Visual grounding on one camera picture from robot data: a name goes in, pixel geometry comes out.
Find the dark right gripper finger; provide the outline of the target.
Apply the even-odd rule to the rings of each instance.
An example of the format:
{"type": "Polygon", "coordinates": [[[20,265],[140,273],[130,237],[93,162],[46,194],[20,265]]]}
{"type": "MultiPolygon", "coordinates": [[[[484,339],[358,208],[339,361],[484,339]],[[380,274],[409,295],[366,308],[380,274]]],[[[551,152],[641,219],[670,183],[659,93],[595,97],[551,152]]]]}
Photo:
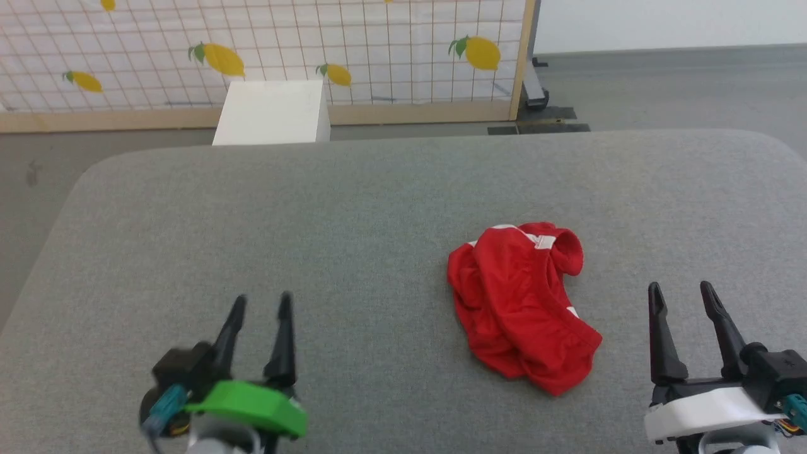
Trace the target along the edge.
{"type": "Polygon", "coordinates": [[[701,281],[700,292],[704,310],[714,325],[723,360],[721,376],[727,380],[741,380],[747,371],[745,362],[741,359],[741,351],[746,342],[711,282],[701,281]]]}
{"type": "Polygon", "coordinates": [[[678,358],[677,348],[668,324],[666,305],[658,282],[648,286],[649,373],[657,386],[688,380],[688,368],[678,358]]]}

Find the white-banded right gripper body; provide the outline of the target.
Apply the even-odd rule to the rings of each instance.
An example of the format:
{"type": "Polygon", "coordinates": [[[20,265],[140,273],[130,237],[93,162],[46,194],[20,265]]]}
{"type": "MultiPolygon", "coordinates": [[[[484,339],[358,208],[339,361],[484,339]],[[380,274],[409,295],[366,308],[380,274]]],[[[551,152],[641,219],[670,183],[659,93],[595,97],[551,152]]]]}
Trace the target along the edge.
{"type": "Polygon", "coordinates": [[[775,443],[775,420],[735,380],[652,378],[644,416],[651,443],[775,443]]]}

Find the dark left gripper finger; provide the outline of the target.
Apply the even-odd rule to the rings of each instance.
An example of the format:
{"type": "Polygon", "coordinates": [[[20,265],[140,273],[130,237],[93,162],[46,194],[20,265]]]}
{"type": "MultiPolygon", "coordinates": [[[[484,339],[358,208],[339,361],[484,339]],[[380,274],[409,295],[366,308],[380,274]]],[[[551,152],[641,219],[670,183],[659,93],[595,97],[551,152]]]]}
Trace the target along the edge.
{"type": "Polygon", "coordinates": [[[266,385],[275,390],[291,390],[297,380],[295,365],[293,294],[285,291],[281,295],[277,311],[277,333],[270,361],[263,369],[266,385]]]}
{"type": "Polygon", "coordinates": [[[227,319],[222,325],[218,338],[214,342],[214,360],[212,371],[214,380],[231,380],[231,368],[235,353],[236,340],[244,324],[247,296],[241,294],[231,307],[227,319]]]}

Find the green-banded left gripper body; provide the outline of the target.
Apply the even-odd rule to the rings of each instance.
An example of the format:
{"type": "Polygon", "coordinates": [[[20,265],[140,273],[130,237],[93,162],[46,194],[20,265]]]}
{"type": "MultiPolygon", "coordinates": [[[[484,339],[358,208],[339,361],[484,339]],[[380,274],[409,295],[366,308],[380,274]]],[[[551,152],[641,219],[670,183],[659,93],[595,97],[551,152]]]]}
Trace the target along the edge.
{"type": "Polygon", "coordinates": [[[193,442],[278,442],[306,436],[309,417],[291,390],[275,390],[248,380],[214,380],[212,373],[191,373],[182,380],[190,393],[193,442]]]}

